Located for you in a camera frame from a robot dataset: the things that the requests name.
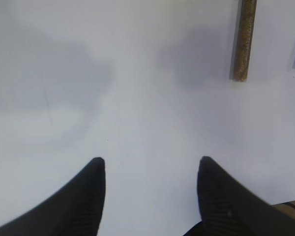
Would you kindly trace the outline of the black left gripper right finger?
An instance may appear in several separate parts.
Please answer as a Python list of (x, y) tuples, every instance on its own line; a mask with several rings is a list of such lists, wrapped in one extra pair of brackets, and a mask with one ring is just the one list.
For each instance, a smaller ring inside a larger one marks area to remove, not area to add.
[(197, 195), (201, 221), (187, 236), (295, 236), (295, 219), (254, 195), (209, 156), (199, 162)]

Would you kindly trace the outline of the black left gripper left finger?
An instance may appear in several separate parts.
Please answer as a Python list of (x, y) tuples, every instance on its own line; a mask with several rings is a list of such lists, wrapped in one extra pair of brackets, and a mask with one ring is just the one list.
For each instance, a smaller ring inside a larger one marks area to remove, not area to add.
[(0, 236), (95, 236), (105, 192), (105, 161), (93, 158), (47, 200), (0, 226)]

